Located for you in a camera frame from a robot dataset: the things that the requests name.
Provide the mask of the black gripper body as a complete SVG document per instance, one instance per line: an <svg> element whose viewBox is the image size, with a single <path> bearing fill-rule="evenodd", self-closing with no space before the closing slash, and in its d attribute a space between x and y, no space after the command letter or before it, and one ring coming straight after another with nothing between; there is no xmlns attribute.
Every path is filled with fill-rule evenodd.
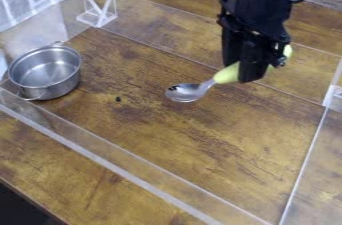
<svg viewBox="0 0 342 225"><path fill-rule="evenodd" d="M290 35L284 23L290 18L294 0L219 0L218 24L241 32L243 40L262 37L272 41L270 65L280 67L288 60Z"/></svg>

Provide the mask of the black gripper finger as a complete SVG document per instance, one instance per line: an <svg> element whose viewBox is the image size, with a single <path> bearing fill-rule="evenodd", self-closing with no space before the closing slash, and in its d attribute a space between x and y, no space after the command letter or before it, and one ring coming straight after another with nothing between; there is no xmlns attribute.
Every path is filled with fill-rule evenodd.
<svg viewBox="0 0 342 225"><path fill-rule="evenodd" d="M239 61L243 35L229 28L222 30L222 57L223 65L230 66Z"/></svg>
<svg viewBox="0 0 342 225"><path fill-rule="evenodd" d="M270 66L272 50L272 41L266 38L256 37L242 41L238 70L238 80L242 83L265 77Z"/></svg>

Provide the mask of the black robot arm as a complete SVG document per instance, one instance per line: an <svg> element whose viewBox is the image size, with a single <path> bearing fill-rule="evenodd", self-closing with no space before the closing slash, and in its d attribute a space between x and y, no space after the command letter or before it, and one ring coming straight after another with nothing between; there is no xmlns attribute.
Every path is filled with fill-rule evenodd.
<svg viewBox="0 0 342 225"><path fill-rule="evenodd" d="M286 64L292 38L285 29L290 0L219 0L223 65L238 63L238 81L260 80L269 67Z"/></svg>

